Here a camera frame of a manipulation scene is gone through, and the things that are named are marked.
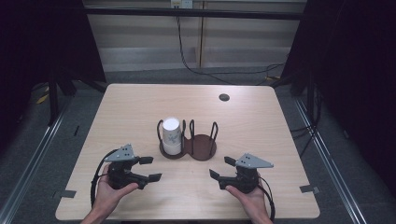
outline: gray floor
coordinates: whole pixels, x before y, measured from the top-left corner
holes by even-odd
[[[240,70],[251,72],[260,69],[262,68],[214,68],[205,71],[231,72]],[[279,73],[280,70],[275,70],[271,72],[270,76],[277,76]],[[216,75],[216,77],[238,85],[256,85],[261,83],[265,76],[266,74]],[[227,84],[210,76],[194,75],[186,69],[117,72],[107,73],[106,77],[108,83]],[[262,85],[268,85],[271,82],[267,80]],[[76,85],[78,92],[71,99],[71,104],[64,113],[64,119],[58,132],[51,141],[37,172],[33,174],[32,182],[19,204],[12,223],[64,222],[55,217],[60,199],[53,195],[56,191],[65,189],[103,97],[102,93],[85,84],[76,83]],[[290,96],[289,88],[290,86],[277,88],[276,95],[288,125],[293,130],[304,127],[304,123],[297,110],[295,99]],[[40,89],[32,93],[29,108],[19,124],[19,134],[9,145],[7,153],[0,158],[0,168],[4,171],[1,174],[2,181],[0,182],[0,204],[2,207],[8,202],[8,196],[15,189],[26,164],[32,158],[41,137],[48,128],[49,102],[46,101],[41,105],[35,103],[43,90]],[[60,98],[61,104],[67,100],[67,97],[61,96]],[[353,141],[345,138],[343,129],[337,124],[326,106],[322,108],[322,119],[318,130],[351,193],[355,196],[367,223],[396,223],[396,200],[391,197],[381,179],[362,159],[359,149]],[[308,139],[309,135],[307,134],[295,140],[299,151],[303,150]],[[353,223],[314,144],[309,145],[302,157],[302,162],[311,185],[320,189],[320,193],[316,194],[320,216],[315,219],[277,219],[276,223]],[[202,223],[230,222],[203,221]]]

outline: white cup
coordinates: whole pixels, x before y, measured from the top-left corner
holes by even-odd
[[[176,146],[169,146],[163,141],[163,150],[171,156],[177,155],[181,152],[181,143]]]
[[[163,121],[163,142],[169,147],[181,143],[180,122],[176,118],[167,118]]]

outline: wooden table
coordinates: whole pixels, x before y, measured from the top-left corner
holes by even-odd
[[[223,93],[229,101],[219,99]],[[219,125],[216,155],[209,161],[196,161],[190,155],[166,159],[159,150],[157,123],[168,117],[187,123],[194,119],[195,134],[210,135],[215,121]],[[320,213],[313,193],[301,193],[300,186],[309,182],[272,88],[112,84],[66,187],[77,193],[61,199],[57,218],[83,219],[88,214],[91,180],[100,160],[128,143],[135,155],[154,157],[152,164],[133,166],[134,173],[163,177],[124,197],[108,219],[247,219],[240,203],[209,176],[209,169],[236,176],[224,157],[239,159],[245,152],[275,166],[259,172],[274,194],[276,218],[314,218]]]

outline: human hand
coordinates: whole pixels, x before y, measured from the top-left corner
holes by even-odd
[[[132,183],[122,189],[111,188],[108,184],[108,165],[105,166],[102,176],[99,178],[96,199],[92,210],[81,223],[101,223],[116,209],[123,196],[139,187],[136,183]]]
[[[270,224],[273,223],[268,217],[267,209],[265,207],[265,195],[261,189],[255,188],[248,194],[245,194],[239,189],[229,185],[225,188],[242,204],[247,216],[254,224]]]

